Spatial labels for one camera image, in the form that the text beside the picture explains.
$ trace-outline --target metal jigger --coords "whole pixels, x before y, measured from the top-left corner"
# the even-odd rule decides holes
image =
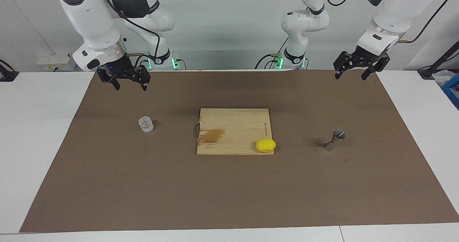
[[[336,129],[335,132],[333,132],[333,138],[331,138],[331,141],[329,141],[328,143],[326,143],[323,148],[328,151],[328,152],[331,152],[333,149],[334,149],[334,145],[336,142],[338,141],[342,141],[346,138],[346,134],[344,134],[344,132],[340,129]]]

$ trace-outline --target black stand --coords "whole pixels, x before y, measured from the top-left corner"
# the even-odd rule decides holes
[[[441,66],[448,58],[450,58],[457,50],[459,50],[459,41],[456,42],[446,53],[441,56],[434,64],[432,64],[429,69],[426,70],[418,70],[419,75],[424,80],[433,80],[432,74]]]

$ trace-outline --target plastic bag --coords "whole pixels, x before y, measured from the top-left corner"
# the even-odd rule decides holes
[[[432,74],[432,77],[434,77],[436,83],[442,87],[445,85],[449,80],[451,80],[456,74],[454,72],[450,72],[448,70],[442,70],[439,72],[436,72]]]

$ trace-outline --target white table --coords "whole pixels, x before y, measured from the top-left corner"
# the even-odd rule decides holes
[[[238,241],[457,242],[459,223],[202,231],[16,234],[59,149],[92,72],[21,73],[0,82],[0,242]],[[416,72],[378,74],[456,211],[459,111]]]

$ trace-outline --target cutting board handle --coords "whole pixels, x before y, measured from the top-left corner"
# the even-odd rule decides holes
[[[199,130],[198,130],[198,126],[199,126],[199,129],[200,129],[200,119],[198,119],[198,122],[195,124],[195,138],[196,138],[196,142],[199,141]]]

